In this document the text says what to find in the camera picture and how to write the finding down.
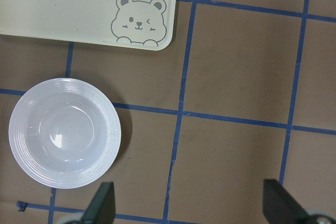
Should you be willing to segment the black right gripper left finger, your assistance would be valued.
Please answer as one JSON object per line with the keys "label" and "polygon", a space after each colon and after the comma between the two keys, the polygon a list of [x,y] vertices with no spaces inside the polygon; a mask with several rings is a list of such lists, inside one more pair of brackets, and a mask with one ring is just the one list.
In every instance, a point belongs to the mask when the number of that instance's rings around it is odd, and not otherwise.
{"label": "black right gripper left finger", "polygon": [[113,223],[115,219],[113,182],[103,182],[81,217],[81,223]]}

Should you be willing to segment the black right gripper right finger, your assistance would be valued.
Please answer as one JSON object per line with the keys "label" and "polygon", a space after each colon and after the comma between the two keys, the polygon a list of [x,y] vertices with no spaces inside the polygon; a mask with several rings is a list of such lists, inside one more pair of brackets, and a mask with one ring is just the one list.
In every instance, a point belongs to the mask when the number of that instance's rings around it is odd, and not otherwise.
{"label": "black right gripper right finger", "polygon": [[264,179],[262,203],[268,223],[311,223],[311,216],[276,179]]}

